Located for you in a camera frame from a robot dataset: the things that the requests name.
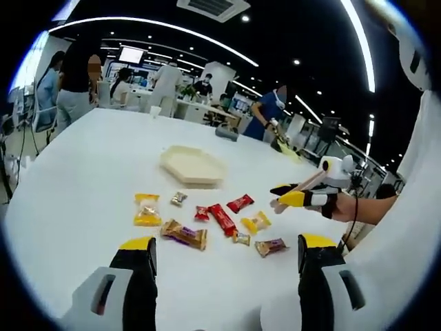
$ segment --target black ceiling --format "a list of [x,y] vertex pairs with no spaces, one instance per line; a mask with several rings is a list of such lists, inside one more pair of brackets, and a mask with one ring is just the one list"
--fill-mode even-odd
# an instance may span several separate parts
[[[365,62],[351,20],[339,0],[250,0],[245,13],[219,23],[203,15],[176,7],[176,0],[158,1],[80,1],[68,21],[91,17],[140,17],[170,23],[199,32],[243,53],[259,64],[193,35],[154,24],[133,21],[95,21],[54,32],[59,37],[75,38],[91,29],[103,38],[133,39],[158,43],[193,52],[209,61],[231,62],[239,82],[255,86],[264,94],[276,81],[289,87],[288,110],[314,118],[294,99],[298,94],[316,114],[334,110],[351,133],[350,142],[364,150],[368,142],[369,114],[376,116],[371,156],[395,170],[398,154],[404,154],[419,108],[420,93],[402,73],[396,40],[370,16],[358,1],[353,1],[365,30],[372,54],[376,92],[367,85]],[[118,46],[118,41],[106,41]],[[123,42],[147,48],[147,45]],[[153,52],[178,55],[159,46]],[[205,65],[198,57],[184,54],[182,59]],[[299,59],[300,66],[292,61]]]

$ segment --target beige tray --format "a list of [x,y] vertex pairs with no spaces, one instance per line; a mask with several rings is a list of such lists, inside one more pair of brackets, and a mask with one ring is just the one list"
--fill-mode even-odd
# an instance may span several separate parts
[[225,164],[198,148],[170,146],[161,165],[184,184],[217,185],[227,174]]

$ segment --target red candy wrapper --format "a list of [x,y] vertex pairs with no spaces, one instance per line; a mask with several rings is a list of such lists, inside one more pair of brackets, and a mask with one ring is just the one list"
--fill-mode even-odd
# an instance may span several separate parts
[[211,212],[211,214],[217,220],[223,232],[225,233],[225,236],[231,237],[234,234],[234,231],[237,231],[232,219],[230,219],[230,217],[227,215],[224,209],[222,209],[222,206],[219,203],[208,207],[208,211]]
[[254,203],[254,200],[251,199],[251,197],[246,194],[243,197],[236,199],[232,202],[227,203],[227,206],[229,209],[232,210],[233,213],[237,214],[240,212],[243,208],[247,207],[248,205],[251,205]]
[[196,215],[194,215],[194,219],[197,221],[209,221],[208,216],[208,208],[207,207],[200,207],[199,205],[196,206]]

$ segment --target candy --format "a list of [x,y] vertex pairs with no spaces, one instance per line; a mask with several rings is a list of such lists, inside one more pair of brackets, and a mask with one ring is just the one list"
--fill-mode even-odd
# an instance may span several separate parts
[[225,236],[231,237],[234,231],[236,231],[237,229],[232,219],[230,219],[224,209],[222,209],[222,206],[218,203],[216,205],[211,205],[210,207],[208,207],[208,211],[211,212],[211,214],[217,220],[223,232],[225,233]]
[[155,194],[135,194],[138,212],[134,217],[134,225],[158,226],[162,220],[158,211],[159,196]]
[[256,246],[257,251],[262,257],[266,257],[269,254],[288,249],[282,239],[256,241],[254,245]]
[[263,212],[258,212],[254,217],[250,219],[243,218],[240,221],[251,234],[256,234],[258,231],[266,229],[271,225],[268,217]]
[[243,208],[247,207],[248,205],[251,205],[254,203],[254,200],[249,197],[248,194],[244,195],[243,197],[236,199],[234,201],[231,201],[227,203],[227,206],[229,209],[233,211],[233,213],[237,214],[240,212]]
[[194,219],[197,221],[209,221],[208,216],[208,208],[207,207],[200,207],[199,205],[196,206],[196,215],[194,215]]
[[161,236],[197,248],[198,250],[204,250],[207,245],[206,230],[190,230],[174,219],[171,219],[163,225],[161,228]]
[[177,192],[174,197],[172,198],[172,200],[170,200],[170,203],[173,205],[177,205],[178,207],[182,207],[182,202],[184,202],[184,200],[186,200],[187,195],[183,194],[181,192]]
[[243,234],[238,231],[235,231],[233,233],[233,242],[234,243],[243,243],[243,244],[249,246],[249,243],[251,242],[251,236],[249,234]]

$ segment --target air vent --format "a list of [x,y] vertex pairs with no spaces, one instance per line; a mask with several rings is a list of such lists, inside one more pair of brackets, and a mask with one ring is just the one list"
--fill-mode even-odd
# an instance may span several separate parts
[[177,6],[224,23],[250,6],[243,0],[178,0]]

